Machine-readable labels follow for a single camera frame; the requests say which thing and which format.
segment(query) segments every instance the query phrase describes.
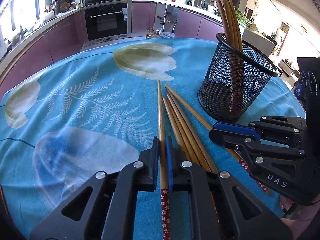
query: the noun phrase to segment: floor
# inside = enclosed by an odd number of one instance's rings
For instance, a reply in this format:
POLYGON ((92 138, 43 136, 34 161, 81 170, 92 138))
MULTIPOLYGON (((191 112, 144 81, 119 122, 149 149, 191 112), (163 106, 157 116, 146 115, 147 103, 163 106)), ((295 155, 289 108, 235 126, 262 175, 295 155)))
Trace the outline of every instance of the floor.
POLYGON ((106 45, 110 45, 110 44, 115 44, 115 43, 120 43, 120 42, 124 42, 124 41, 144 40, 145 38, 146 38, 145 36, 141 36, 141 37, 131 37, 131 38, 125 38, 125 39, 119 39, 119 40, 105 41, 105 42, 92 44, 92 45, 83 47, 81 49, 81 51, 86 51, 86 50, 89 50, 89 49, 95 49, 95 48, 98 48, 98 47, 102 47, 102 46, 106 46, 106 45))

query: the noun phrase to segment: black mesh cup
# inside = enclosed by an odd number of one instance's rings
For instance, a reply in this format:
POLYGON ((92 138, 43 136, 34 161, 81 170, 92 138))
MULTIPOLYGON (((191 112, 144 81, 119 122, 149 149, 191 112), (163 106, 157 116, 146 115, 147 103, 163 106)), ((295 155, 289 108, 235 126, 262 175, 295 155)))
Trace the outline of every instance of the black mesh cup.
POLYGON ((224 33, 198 91, 198 100, 217 121, 236 122, 278 69, 257 48, 242 41, 243 53, 226 42, 224 33))

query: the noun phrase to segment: round table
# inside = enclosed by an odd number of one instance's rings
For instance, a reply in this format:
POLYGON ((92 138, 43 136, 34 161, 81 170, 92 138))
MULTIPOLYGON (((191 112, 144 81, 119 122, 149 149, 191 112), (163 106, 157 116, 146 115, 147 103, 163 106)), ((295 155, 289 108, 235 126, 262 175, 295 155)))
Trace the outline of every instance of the round table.
MULTIPOLYGON (((12 220, 27 238, 32 228, 95 172, 112 173, 137 160, 158 136, 157 79, 168 83, 209 123, 197 91, 217 43, 151 39, 112 44, 73 55, 5 94, 0 107, 0 184, 12 220)), ((279 195, 266 195, 237 161, 191 123, 218 170, 227 170, 276 215, 279 195)), ((262 115, 301 116, 299 102, 279 77, 271 78, 238 123, 262 115)), ((174 138, 165 117, 166 136, 174 138)), ((134 239, 161 239, 159 182, 139 192, 134 239)), ((172 239, 191 239, 187 192, 171 192, 172 239)))

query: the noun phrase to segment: blue petal print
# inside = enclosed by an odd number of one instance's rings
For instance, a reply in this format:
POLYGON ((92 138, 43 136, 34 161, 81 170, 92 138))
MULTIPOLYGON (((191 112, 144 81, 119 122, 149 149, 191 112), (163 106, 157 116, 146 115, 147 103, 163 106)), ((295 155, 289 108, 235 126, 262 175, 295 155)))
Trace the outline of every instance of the blue petal print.
POLYGON ((137 149, 116 137, 65 127, 37 142, 32 163, 35 186, 53 210, 95 172, 111 174, 138 158, 137 149))

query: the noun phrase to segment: pink cabinet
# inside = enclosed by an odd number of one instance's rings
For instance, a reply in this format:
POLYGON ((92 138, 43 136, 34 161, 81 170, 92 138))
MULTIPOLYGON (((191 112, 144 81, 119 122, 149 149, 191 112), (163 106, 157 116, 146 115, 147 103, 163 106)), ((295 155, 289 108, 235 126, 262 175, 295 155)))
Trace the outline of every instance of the pink cabinet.
POLYGON ((0 86, 0 100, 11 88, 53 63, 49 46, 44 37, 40 38, 17 61, 0 86))
POLYGON ((180 9, 177 25, 174 29, 175 38, 194 38, 198 36, 201 16, 180 9))
POLYGON ((202 18, 197 39, 218 41, 216 35, 217 33, 221 32, 224 32, 222 26, 218 25, 215 22, 202 18))
POLYGON ((44 34, 53 62, 80 52, 84 44, 80 13, 61 20, 44 34))
POLYGON ((153 28, 155 15, 156 3, 133 2, 131 32, 146 32, 149 28, 153 28))

